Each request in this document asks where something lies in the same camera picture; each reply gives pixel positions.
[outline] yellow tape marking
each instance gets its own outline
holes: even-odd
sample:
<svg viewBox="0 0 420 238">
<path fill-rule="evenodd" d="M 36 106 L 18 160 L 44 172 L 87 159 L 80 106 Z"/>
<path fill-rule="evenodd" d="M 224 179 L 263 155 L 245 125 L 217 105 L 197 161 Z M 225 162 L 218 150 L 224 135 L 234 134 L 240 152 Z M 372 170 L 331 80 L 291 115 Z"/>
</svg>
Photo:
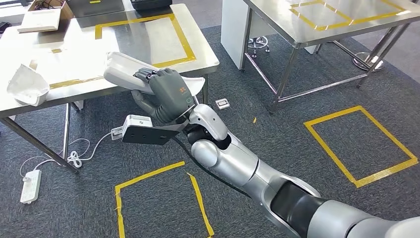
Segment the yellow tape marking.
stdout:
<svg viewBox="0 0 420 238">
<path fill-rule="evenodd" d="M 296 16 L 298 16 L 298 18 L 302 19 L 306 24 L 310 25 L 313 29 L 317 29 L 317 25 L 313 22 L 311 22 L 309 19 L 307 19 L 305 16 L 303 16 L 302 14 L 300 14 L 297 10 L 295 9 L 290 9 L 290 11 L 292 13 L 294 13 Z"/>
<path fill-rule="evenodd" d="M 61 49 L 52 49 L 51 52 L 53 54 L 60 53 L 61 52 Z"/>
<path fill-rule="evenodd" d="M 146 21 L 157 20 L 157 19 L 161 19 L 165 17 L 169 17 L 169 19 L 171 20 L 172 26 L 175 29 L 176 35 L 178 36 L 178 39 L 181 42 L 182 48 L 184 49 L 185 54 L 187 56 L 182 59 L 174 59 L 174 60 L 170 60 L 166 62 L 154 63 L 153 66 L 158 67 L 158 68 L 163 68 L 163 67 L 168 67 L 174 64 L 195 60 L 196 56 L 193 50 L 191 49 L 191 46 L 188 43 L 188 40 L 185 37 L 184 32 L 182 31 L 182 28 L 179 25 L 178 20 L 175 17 L 175 14 L 173 13 L 158 15 L 158 16 L 151 16 L 151 17 L 143 17 L 143 18 L 138 18 L 138 19 L 133 19 L 133 20 L 116 21 L 116 22 L 110 22 L 110 23 L 105 23 L 105 24 L 99 24 L 95 26 L 95 39 L 98 40 L 102 38 L 102 28 L 104 27 L 119 26 L 119 25 L 125 25 L 125 24 L 136 23 L 136 22 L 146 22 Z"/>
<path fill-rule="evenodd" d="M 356 25 L 356 24 L 360 24 L 360 23 L 364 23 L 364 22 L 368 22 L 368 21 L 374 21 L 374 20 L 379 20 L 382 18 L 387 18 L 387 17 L 391 17 L 391 16 L 395 16 L 396 14 L 405 11 L 404 8 L 394 4 L 393 2 L 391 2 L 390 0 L 381 0 L 382 2 L 398 9 L 399 11 L 395 11 L 395 12 L 389 12 L 389 13 L 384 13 L 384 14 L 380 14 L 377 16 L 371 16 L 371 17 L 365 17 L 365 18 L 359 18 L 359 19 L 352 19 L 351 17 L 347 16 L 346 14 L 344 14 L 343 12 L 333 8 L 331 5 L 327 4 L 326 2 L 322 1 L 322 0 L 316 0 L 316 1 L 310 1 L 310 2 L 304 2 L 304 3 L 298 3 L 298 4 L 292 4 L 290 5 L 290 11 L 295 14 L 296 16 L 298 16 L 300 19 L 302 19 L 305 23 L 307 23 L 308 25 L 310 25 L 314 30 L 317 31 L 326 31 L 328 29 L 334 29 L 334 28 L 339 28 L 339 27 L 346 27 L 346 26 L 350 26 L 350 25 Z M 335 24 L 331 24 L 331 25 L 325 25 L 325 26 L 318 26 L 316 25 L 314 22 L 310 21 L 309 19 L 307 19 L 305 16 L 303 16 L 302 14 L 300 14 L 297 10 L 293 9 L 295 7 L 300 7 L 300 6 L 308 6 L 308 5 L 313 5 L 313 4 L 322 4 L 325 7 L 327 7 L 328 9 L 330 9 L 331 11 L 333 11 L 335 14 L 341 16 L 342 18 L 344 18 L 346 21 L 343 22 L 339 22 L 339 23 L 335 23 Z"/>
<path fill-rule="evenodd" d="M 176 164 L 172 164 L 172 165 L 168 165 L 166 167 L 160 168 L 158 170 L 152 171 L 150 173 L 147 173 L 145 175 L 139 176 L 137 178 L 133 178 L 132 180 L 129 180 L 127 182 L 123 182 L 117 186 L 115 186 L 115 194 L 120 194 L 121 193 L 121 189 L 123 187 L 132 185 L 133 183 L 136 183 L 138 181 L 141 181 L 143 179 L 147 179 L 149 177 L 152 177 L 154 175 L 163 173 L 165 171 L 177 168 L 179 166 L 183 166 L 185 164 L 184 161 L 178 162 Z M 121 200 L 121 196 L 115 196 L 116 202 L 117 202 L 117 213 L 118 213 L 118 232 L 119 232 L 119 237 L 120 238 L 125 238 L 125 232 L 124 232 L 124 223 L 122 220 L 122 214 L 121 214 L 121 208 L 122 208 L 122 200 Z"/>
<path fill-rule="evenodd" d="M 119 237 L 120 238 L 125 238 L 124 222 L 123 222 L 122 213 L 121 213 L 121 208 L 122 208 L 121 189 L 124 188 L 124 187 L 130 186 L 130 185 L 132 185 L 134 183 L 137 183 L 137 182 L 139 182 L 141 180 L 147 179 L 149 177 L 158 175 L 160 173 L 166 172 L 168 170 L 171 170 L 171 169 L 174 169 L 174 168 L 183 166 L 183 165 L 185 165 L 185 162 L 184 161 L 181 161 L 181 162 L 178 162 L 178 163 L 175 163 L 175 164 L 172 164 L 172 165 L 169 165 L 169 166 L 160 168 L 158 170 L 149 172 L 147 174 L 141 175 L 141 176 L 139 176 L 137 178 L 133 178 L 133 179 L 131 179 L 129 181 L 123 182 L 123 183 L 118 184 L 118 185 L 115 186 L 115 199 L 116 199 L 116 203 L 117 203 L 116 210 L 117 210 L 117 214 L 118 214 L 118 233 L 119 233 Z M 189 174 L 189 173 L 187 173 L 187 174 L 190 176 L 191 183 L 193 184 L 194 191 L 195 191 L 196 196 L 197 196 L 197 200 L 198 200 L 198 203 L 199 203 L 199 206 L 200 206 L 200 210 L 201 210 L 201 213 L 202 213 L 202 216 L 203 216 L 203 219 L 204 219 L 204 223 L 206 224 L 206 228 L 207 228 L 207 231 L 209 233 L 209 237 L 208 238 L 211 238 L 211 236 L 214 236 L 214 231 L 213 231 L 213 229 L 210 226 L 209 220 L 208 220 L 207 215 L 206 215 L 206 212 L 204 210 L 203 198 L 201 196 L 200 189 L 199 189 L 198 184 L 197 184 L 197 180 L 191 174 Z"/>
<path fill-rule="evenodd" d="M 67 86 L 71 86 L 71 85 L 75 85 L 79 83 L 86 83 L 86 82 L 95 81 L 95 80 L 103 79 L 103 78 L 104 77 L 96 77 L 96 78 L 89 78 L 89 79 L 83 79 L 83 80 L 73 79 L 73 80 L 68 80 L 68 81 L 60 82 L 60 83 L 52 83 L 50 84 L 50 89 L 67 87 Z"/>
<path fill-rule="evenodd" d="M 393 3 L 393 2 L 391 2 L 391 1 L 389 1 L 389 0 L 381 0 L 381 1 L 382 1 L 382 2 L 384 2 L 384 3 L 386 3 L 386 4 L 388 4 L 388 5 L 390 5 L 390 6 L 395 7 L 396 9 L 398 9 L 398 10 L 400 10 L 400 11 L 405 11 L 405 9 L 404 9 L 404 8 L 402 8 L 402 7 L 398 6 L 397 4 L 395 4 L 395 3 Z"/>
<path fill-rule="evenodd" d="M 36 59 L 32 59 L 31 62 L 29 63 L 29 67 L 33 70 L 37 70 L 38 67 L 38 62 Z"/>
<path fill-rule="evenodd" d="M 203 198 L 201 196 L 200 189 L 198 188 L 197 180 L 190 173 L 187 173 L 187 174 L 190 176 L 191 183 L 193 184 L 194 191 L 196 192 L 197 201 L 198 201 L 198 204 L 200 206 L 201 214 L 203 215 L 203 219 L 204 219 L 204 223 L 206 224 L 207 231 L 209 232 L 209 236 L 210 237 L 214 236 L 213 228 L 211 228 L 209 220 L 208 220 L 207 215 L 206 215 L 206 211 L 204 210 Z"/>
<path fill-rule="evenodd" d="M 404 151 L 410 159 L 402 162 L 400 164 L 394 165 L 390 168 L 387 168 L 385 170 L 379 171 L 373 175 L 367 176 L 365 178 L 361 178 L 359 180 L 356 180 L 352 174 L 347 170 L 347 168 L 343 165 L 343 163 L 338 159 L 338 157 L 332 152 L 332 150 L 328 147 L 326 142 L 319 136 L 319 134 L 314 130 L 312 127 L 315 124 L 321 123 L 326 120 L 330 120 L 339 116 L 343 116 L 345 114 L 353 113 L 356 111 L 361 111 L 367 118 L 369 118 L 388 138 L 392 140 L 402 151 Z M 306 128 L 309 130 L 309 132 L 312 134 L 312 136 L 318 141 L 318 143 L 321 145 L 321 147 L 327 152 L 327 154 L 332 158 L 332 160 L 335 162 L 335 164 L 338 166 L 338 168 L 344 173 L 344 175 L 347 177 L 347 179 L 354 183 L 354 185 L 359 188 L 361 186 L 364 186 L 366 184 L 369 184 L 371 182 L 377 181 L 379 179 L 382 179 L 386 176 L 389 176 L 391 174 L 394 174 L 396 172 L 399 172 L 403 169 L 406 169 L 410 166 L 413 166 L 419 162 L 417 157 L 411 153 L 403 144 L 401 144 L 400 141 L 398 141 L 385 127 L 383 127 L 369 112 L 366 111 L 362 106 L 356 106 L 349 109 L 345 109 L 336 113 L 332 113 L 327 116 L 323 116 L 314 120 L 310 120 L 304 123 Z"/>
<path fill-rule="evenodd" d="M 320 1 L 320 0 L 315 0 L 315 1 L 309 1 L 309 2 L 302 2 L 302 3 L 292 4 L 290 6 L 291 7 L 300 7 L 300 6 L 308 6 L 308 5 L 319 4 L 319 3 L 323 3 L 323 2 Z"/>
</svg>

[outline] carpet floor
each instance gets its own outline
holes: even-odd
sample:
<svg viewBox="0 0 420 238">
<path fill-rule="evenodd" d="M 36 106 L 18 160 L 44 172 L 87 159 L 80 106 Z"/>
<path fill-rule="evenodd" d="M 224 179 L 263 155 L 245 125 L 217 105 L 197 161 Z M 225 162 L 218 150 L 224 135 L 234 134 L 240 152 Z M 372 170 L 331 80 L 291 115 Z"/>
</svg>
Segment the carpet floor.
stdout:
<svg viewBox="0 0 420 238">
<path fill-rule="evenodd" d="M 265 107 L 272 94 L 258 73 L 249 63 L 245 72 L 237 70 L 219 43 L 220 27 L 203 29 L 203 33 L 220 60 L 218 71 L 209 76 L 210 101 L 229 100 L 231 107 L 217 110 L 218 114 L 262 160 L 305 180 L 326 198 L 375 216 L 401 220 L 420 215 L 418 165 L 356 188 L 304 126 L 306 121 L 360 105 L 415 156 L 420 156 L 420 84 L 387 64 L 361 89 L 352 82 L 316 92 L 281 104 L 278 112 L 270 116 Z M 269 36 L 269 43 L 271 53 L 258 52 L 256 62 L 278 85 L 291 48 L 278 36 Z M 366 50 L 353 39 L 342 43 L 355 52 Z M 361 73 L 348 55 L 332 44 L 324 45 L 319 55 L 300 51 L 285 95 Z M 64 108 L 21 114 L 16 121 L 60 151 Z M 112 128 L 121 126 L 128 114 L 144 115 L 129 92 L 85 100 L 84 110 L 72 111 L 70 141 L 82 137 L 95 145 Z M 360 111 L 326 120 L 313 128 L 355 179 L 409 159 Z M 143 179 L 117 194 L 122 200 L 125 237 L 209 236 L 187 173 L 197 179 L 213 237 L 285 237 L 250 199 L 201 171 L 172 141 L 155 146 L 106 138 L 76 176 L 55 163 L 42 165 L 38 200 L 21 204 L 23 183 L 19 167 L 27 158 L 42 154 L 1 124 L 0 131 L 0 237 L 119 237 L 114 187 L 180 161 L 185 161 L 185 165 Z M 83 141 L 69 148 L 80 152 L 85 149 Z M 28 162 L 24 173 L 40 161 Z"/>
</svg>

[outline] electrical outlet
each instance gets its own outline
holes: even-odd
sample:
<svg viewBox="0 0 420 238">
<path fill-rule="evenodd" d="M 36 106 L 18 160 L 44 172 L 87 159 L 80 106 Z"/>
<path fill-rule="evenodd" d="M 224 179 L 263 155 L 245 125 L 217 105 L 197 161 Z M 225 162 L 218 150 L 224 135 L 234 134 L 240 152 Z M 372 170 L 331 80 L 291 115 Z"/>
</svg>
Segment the electrical outlet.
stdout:
<svg viewBox="0 0 420 238">
<path fill-rule="evenodd" d="M 21 203 L 31 203 L 38 199 L 39 185 L 41 182 L 41 171 L 33 170 L 27 172 L 23 180 L 22 195 L 20 196 Z"/>
</svg>

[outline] table surface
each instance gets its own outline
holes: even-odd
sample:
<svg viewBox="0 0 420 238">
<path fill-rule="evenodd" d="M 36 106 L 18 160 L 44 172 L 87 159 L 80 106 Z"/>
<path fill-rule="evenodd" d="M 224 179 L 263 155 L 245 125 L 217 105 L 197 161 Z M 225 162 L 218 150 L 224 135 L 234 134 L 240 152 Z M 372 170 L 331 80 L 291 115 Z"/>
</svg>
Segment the table surface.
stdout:
<svg viewBox="0 0 420 238">
<path fill-rule="evenodd" d="M 244 2 L 295 48 L 420 20 L 420 6 L 409 0 Z"/>
<path fill-rule="evenodd" d="M 0 39 L 0 118 L 124 91 L 103 79 L 107 52 L 196 76 L 219 65 L 184 4 L 142 15 L 129 4 L 124 12 L 73 18 L 54 32 L 19 34 L 17 28 L 7 28 Z M 21 63 L 50 84 L 47 100 L 38 107 L 6 92 Z"/>
</svg>

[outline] robotic arm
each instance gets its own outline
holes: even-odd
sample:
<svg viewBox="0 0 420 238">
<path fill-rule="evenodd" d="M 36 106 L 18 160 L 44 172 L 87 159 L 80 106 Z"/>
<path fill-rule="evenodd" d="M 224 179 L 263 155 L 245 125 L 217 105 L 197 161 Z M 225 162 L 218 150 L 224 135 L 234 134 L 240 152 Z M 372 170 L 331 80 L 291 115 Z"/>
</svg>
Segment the robotic arm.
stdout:
<svg viewBox="0 0 420 238">
<path fill-rule="evenodd" d="M 163 123 L 177 121 L 176 132 L 167 135 L 175 136 L 183 130 L 192 145 L 193 157 L 247 193 L 265 216 L 289 237 L 418 237 L 416 226 L 420 225 L 419 217 L 401 222 L 374 217 L 341 202 L 321 198 L 306 182 L 270 167 L 228 130 L 212 108 L 194 103 L 189 88 L 175 70 L 142 68 L 133 76 L 150 85 L 161 105 L 155 107 L 138 90 L 132 91 L 135 102 Z M 168 130 L 153 128 L 157 132 Z M 145 129 L 150 130 L 137 126 L 136 133 L 145 138 Z M 170 138 L 161 135 L 160 139 L 165 141 L 157 144 L 164 144 Z"/>
</svg>

